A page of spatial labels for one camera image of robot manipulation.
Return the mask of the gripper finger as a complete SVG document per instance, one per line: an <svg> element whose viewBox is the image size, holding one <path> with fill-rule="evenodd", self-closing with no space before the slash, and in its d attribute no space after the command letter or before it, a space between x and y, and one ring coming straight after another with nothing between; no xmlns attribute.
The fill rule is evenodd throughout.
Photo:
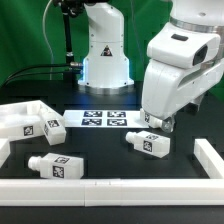
<svg viewBox="0 0 224 224"><path fill-rule="evenodd" d="M174 129L175 120L173 117L168 117L162 121L162 130L164 132L172 132Z"/></svg>

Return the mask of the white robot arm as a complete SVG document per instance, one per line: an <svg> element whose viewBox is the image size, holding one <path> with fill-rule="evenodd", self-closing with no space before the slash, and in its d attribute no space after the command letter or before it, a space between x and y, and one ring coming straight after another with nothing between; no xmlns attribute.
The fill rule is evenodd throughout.
<svg viewBox="0 0 224 224"><path fill-rule="evenodd" d="M204 94L224 75L224 0L169 0L169 21L148 43L141 106L152 128L171 132L176 113L198 111ZM124 55L124 18L97 0L84 5L89 52L78 84L99 94L118 92L133 81Z"/></svg>

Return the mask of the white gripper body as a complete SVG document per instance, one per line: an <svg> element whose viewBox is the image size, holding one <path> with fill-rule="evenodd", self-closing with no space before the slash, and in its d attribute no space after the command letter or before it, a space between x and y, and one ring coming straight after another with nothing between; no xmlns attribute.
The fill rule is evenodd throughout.
<svg viewBox="0 0 224 224"><path fill-rule="evenodd" d="M142 108L161 120L174 115L216 85L224 73L224 59L214 66L181 69L151 59L145 73Z"/></svg>

